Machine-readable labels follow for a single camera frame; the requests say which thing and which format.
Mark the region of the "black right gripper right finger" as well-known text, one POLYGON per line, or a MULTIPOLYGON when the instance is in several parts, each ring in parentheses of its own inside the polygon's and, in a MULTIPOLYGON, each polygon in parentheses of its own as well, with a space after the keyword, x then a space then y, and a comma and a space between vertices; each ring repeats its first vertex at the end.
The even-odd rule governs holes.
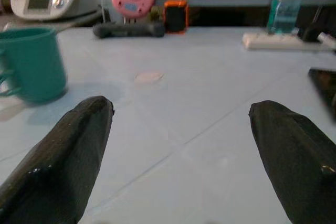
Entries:
POLYGON ((253 103, 251 131, 292 223, 335 223, 335 143, 310 119, 275 101, 253 103))

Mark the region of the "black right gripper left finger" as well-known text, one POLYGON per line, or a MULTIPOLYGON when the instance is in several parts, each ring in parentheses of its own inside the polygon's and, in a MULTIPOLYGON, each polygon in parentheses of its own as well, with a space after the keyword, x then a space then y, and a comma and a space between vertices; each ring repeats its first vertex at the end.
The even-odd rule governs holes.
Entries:
POLYGON ((106 150, 113 103, 99 95, 66 112, 1 184, 1 223, 78 223, 106 150))

